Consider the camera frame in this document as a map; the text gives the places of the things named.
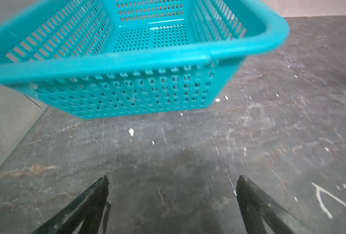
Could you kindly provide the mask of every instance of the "basket rim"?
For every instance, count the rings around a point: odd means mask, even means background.
[[[0,31],[10,27],[12,22],[20,17],[44,7],[49,1],[51,0],[43,0],[27,8],[3,23],[0,26]],[[282,45],[289,33],[289,26],[285,19],[260,0],[239,1],[264,23],[264,32],[242,39],[196,43],[185,47],[177,46],[145,51],[103,53],[83,57],[0,64],[0,83],[207,64],[223,58],[262,54]]]

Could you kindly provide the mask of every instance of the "turquoise basket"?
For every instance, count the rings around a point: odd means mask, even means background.
[[[287,36],[259,0],[45,0],[0,26],[0,84],[82,119],[204,108]]]

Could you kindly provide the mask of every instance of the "white debris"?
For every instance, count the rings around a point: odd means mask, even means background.
[[[134,129],[129,129],[129,133],[131,136],[134,136]]]

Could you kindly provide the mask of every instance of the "gray marble floor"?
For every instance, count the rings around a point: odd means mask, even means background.
[[[207,109],[49,109],[0,169],[0,233],[34,230],[103,175],[108,233],[245,233],[239,175],[318,233],[346,233],[346,16],[288,22],[286,44],[247,58]]]

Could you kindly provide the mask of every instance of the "wall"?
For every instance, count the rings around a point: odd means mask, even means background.
[[[283,17],[346,15],[346,0],[262,0]]]
[[[35,0],[0,0],[0,23]],[[0,86],[0,165],[46,109],[39,101]]]

